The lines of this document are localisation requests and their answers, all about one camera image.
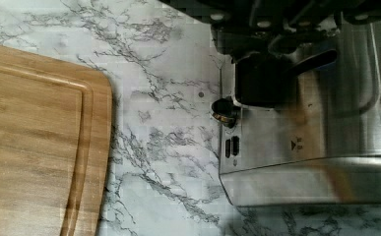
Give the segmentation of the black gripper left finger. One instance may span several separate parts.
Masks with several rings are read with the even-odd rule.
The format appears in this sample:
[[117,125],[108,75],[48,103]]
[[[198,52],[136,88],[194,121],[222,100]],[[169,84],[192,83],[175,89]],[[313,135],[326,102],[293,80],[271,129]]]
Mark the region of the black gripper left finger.
[[235,24],[211,25],[211,34],[217,52],[229,55],[234,62],[265,52],[271,39],[269,30]]

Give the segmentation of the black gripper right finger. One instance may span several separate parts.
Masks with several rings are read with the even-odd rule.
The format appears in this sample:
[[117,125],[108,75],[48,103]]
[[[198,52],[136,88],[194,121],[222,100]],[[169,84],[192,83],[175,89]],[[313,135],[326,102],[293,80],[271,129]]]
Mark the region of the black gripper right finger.
[[327,38],[333,37],[341,30],[334,28],[300,28],[284,29],[277,27],[272,29],[272,37],[267,44],[267,52],[273,56],[293,53],[303,44],[321,42]]

